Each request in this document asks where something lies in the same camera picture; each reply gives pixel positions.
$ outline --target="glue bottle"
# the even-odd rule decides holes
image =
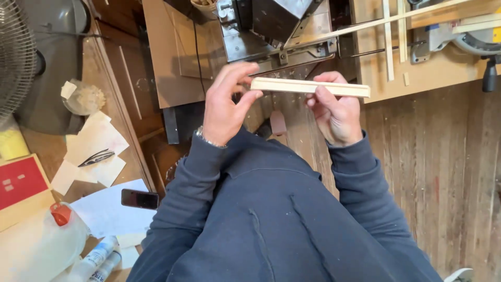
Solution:
[[[104,282],[113,268],[122,260],[122,255],[114,250],[87,282]]]
[[[116,236],[104,237],[83,260],[73,267],[69,275],[70,281],[87,281],[117,246],[118,240]]]

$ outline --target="navy sweatshirt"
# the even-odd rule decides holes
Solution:
[[[127,281],[442,281],[368,138],[329,146],[339,201],[288,147],[193,135]]]

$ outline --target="fan grille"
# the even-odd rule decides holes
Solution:
[[[0,0],[0,125],[27,95],[36,66],[35,40],[22,3]]]

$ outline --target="person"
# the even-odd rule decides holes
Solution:
[[[442,281],[412,238],[360,127],[357,98],[306,106],[328,144],[339,201],[288,147],[242,128],[255,63],[225,66],[127,281]],[[318,82],[347,83],[338,72]]]

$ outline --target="wristwatch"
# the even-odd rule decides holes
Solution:
[[[212,143],[211,141],[209,141],[209,140],[205,139],[205,137],[203,137],[203,135],[202,135],[202,132],[203,132],[203,125],[201,125],[201,126],[200,126],[197,130],[196,130],[195,134],[196,134],[198,137],[202,138],[202,140],[204,140],[205,142],[207,142],[207,143],[211,144],[211,145],[212,145],[212,146],[214,146],[214,147],[218,147],[218,148],[226,148],[226,147],[227,147],[226,145],[224,145],[224,146],[218,146],[218,145],[216,145],[216,144]]]

